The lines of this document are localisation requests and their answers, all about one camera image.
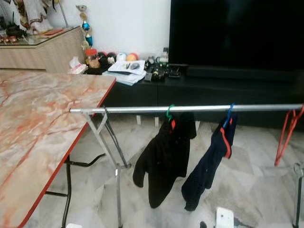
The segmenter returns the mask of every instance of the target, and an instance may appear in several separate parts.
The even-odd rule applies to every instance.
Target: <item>marble table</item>
[[[114,77],[0,70],[0,227],[23,227]]]

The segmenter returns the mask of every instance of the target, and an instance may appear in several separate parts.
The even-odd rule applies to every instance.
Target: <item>jar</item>
[[[98,57],[97,50],[94,48],[90,48],[85,50],[86,55],[86,63],[88,64],[89,60],[94,60]]]

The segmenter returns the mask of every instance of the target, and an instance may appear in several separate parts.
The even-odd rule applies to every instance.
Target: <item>clothes drying rack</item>
[[[273,111],[289,111],[289,110],[301,110],[303,104],[241,104],[234,105],[232,107],[233,112],[273,112]],[[131,165],[127,164],[122,150],[119,146],[118,140],[114,134],[109,123],[109,114],[143,114],[143,113],[165,113],[168,110],[168,106],[164,107],[107,107],[107,108],[71,108],[71,113],[81,113],[85,116],[91,130],[96,137],[99,145],[104,150],[105,154],[110,158],[111,164],[115,168],[115,184],[116,184],[116,197],[117,197],[117,214],[118,214],[118,227],[122,228],[122,216],[121,216],[121,197],[120,197],[120,171],[123,168],[129,168]],[[205,105],[205,106],[174,106],[170,107],[170,112],[225,112],[231,108],[230,105]],[[91,119],[91,115],[95,113],[100,113],[103,115],[103,119],[98,127],[95,126]],[[107,146],[105,139],[100,134],[102,129],[106,127],[109,132],[118,152],[123,161],[123,166],[116,163],[109,147]],[[301,187],[302,178],[304,176],[304,164],[294,164],[294,172],[297,175],[297,180],[295,184],[295,195],[294,195],[294,219],[293,227],[299,227],[299,217],[300,217],[300,203],[301,203]]]

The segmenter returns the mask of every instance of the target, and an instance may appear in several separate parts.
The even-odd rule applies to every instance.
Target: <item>tiled floor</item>
[[[142,118],[136,124],[134,116],[115,116],[111,125],[127,161],[135,164],[147,143],[158,132],[152,118]],[[197,165],[210,144],[212,130],[217,125],[201,123],[198,135],[191,141],[188,174]],[[119,161],[118,152],[107,132],[103,132],[110,149]],[[291,228],[294,210],[295,175],[293,164],[304,162],[304,133],[294,133],[279,167],[274,167],[279,130],[238,126],[232,156],[223,159],[210,190],[200,198],[193,212],[184,209],[178,178],[165,201],[156,209],[148,202],[148,178],[144,187],[136,187],[132,180],[133,168],[122,170],[121,196],[124,228],[198,228],[205,221],[214,226],[215,210],[224,207],[234,211],[243,223],[259,228]],[[88,129],[71,153],[74,161],[88,162],[102,150]],[[71,167],[72,199],[67,223],[83,228],[116,228],[116,194],[114,170],[107,159],[89,168]],[[65,166],[50,187],[66,192]],[[65,198],[46,195],[39,203],[26,228],[59,228]]]

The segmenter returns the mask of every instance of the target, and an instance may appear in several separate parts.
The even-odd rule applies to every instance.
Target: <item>television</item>
[[[171,0],[169,64],[304,68],[304,0]]]

